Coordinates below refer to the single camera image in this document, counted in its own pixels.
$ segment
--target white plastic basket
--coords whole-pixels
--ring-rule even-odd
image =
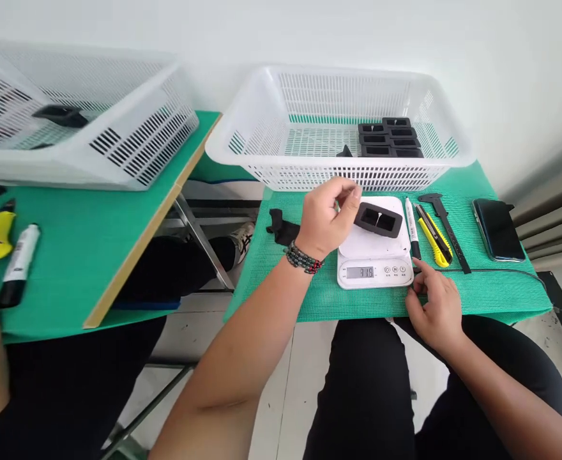
[[[424,158],[337,158],[360,151],[358,123],[409,117]],[[215,161],[273,190],[306,191],[333,176],[364,190],[423,190],[475,158],[439,83],[420,73],[268,66],[244,83],[211,133]]]
[[[48,104],[89,123],[32,118]],[[173,55],[0,42],[0,183],[146,190],[197,127]]]

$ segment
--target right hand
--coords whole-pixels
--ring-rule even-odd
[[[404,300],[411,323],[417,334],[441,355],[462,346],[466,338],[462,331],[462,304],[460,293],[453,280],[446,278],[424,261],[413,258],[421,268],[409,286]],[[428,294],[428,302],[422,306],[417,294]]]
[[[305,196],[296,246],[322,261],[345,241],[360,208],[362,189],[352,180],[336,176]]]

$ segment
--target floor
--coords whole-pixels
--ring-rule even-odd
[[[194,294],[185,298],[180,312],[169,316],[154,354],[160,357],[199,358],[222,327],[227,294]],[[307,433],[317,408],[317,393],[328,369],[330,342],[336,322],[300,323],[260,401],[249,458],[298,460],[302,458]],[[537,342],[562,374],[562,327],[555,313],[531,318],[516,327]],[[399,330],[405,344],[411,386],[418,398],[413,402],[416,431],[429,413],[447,378],[446,368],[417,342]],[[176,371],[145,369],[126,405],[120,422],[125,426],[170,381]],[[133,436],[151,448],[174,401],[183,388],[179,384]]]

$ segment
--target black cable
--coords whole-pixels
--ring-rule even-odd
[[[461,269],[458,268],[454,268],[452,270],[437,270],[435,268],[435,270],[437,272],[441,272],[441,273],[445,273],[445,272],[462,272]],[[528,275],[531,278],[534,278],[535,280],[537,280],[541,286],[543,286],[543,289],[545,290],[545,292],[547,292],[547,286],[545,285],[545,282],[539,278],[536,275],[533,275],[532,273],[528,273],[525,272],[524,270],[516,270],[515,268],[471,268],[471,271],[473,272],[512,272],[512,273],[523,273],[524,275]]]

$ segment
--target table edge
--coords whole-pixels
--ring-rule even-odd
[[[155,234],[157,229],[162,224],[164,217],[166,217],[166,214],[168,214],[168,211],[170,210],[174,199],[179,196],[181,190],[183,189],[183,185],[187,182],[187,179],[198,164],[198,161],[202,158],[206,141],[208,140],[211,132],[213,131],[221,117],[222,114],[220,113],[211,125],[211,128],[204,136],[198,148],[194,151],[190,160],[187,162],[187,165],[181,171],[181,174],[179,174],[179,176],[177,177],[177,180],[174,182],[168,194],[166,195],[162,203],[160,203],[158,209],[155,211],[155,214],[149,221],[149,224],[147,225],[147,227],[145,227],[145,230],[143,230],[141,236],[132,247],[132,250],[128,253],[128,256],[115,273],[115,276],[113,276],[113,279],[107,286],[107,289],[105,289],[102,297],[100,297],[94,309],[89,313],[89,316],[83,323],[83,329],[93,329],[101,325],[102,320],[109,312],[113,301],[116,299],[119,291],[128,279],[128,276],[130,276],[132,270],[136,266],[136,263],[139,261],[143,252],[145,251],[145,248],[153,238],[153,235]]]

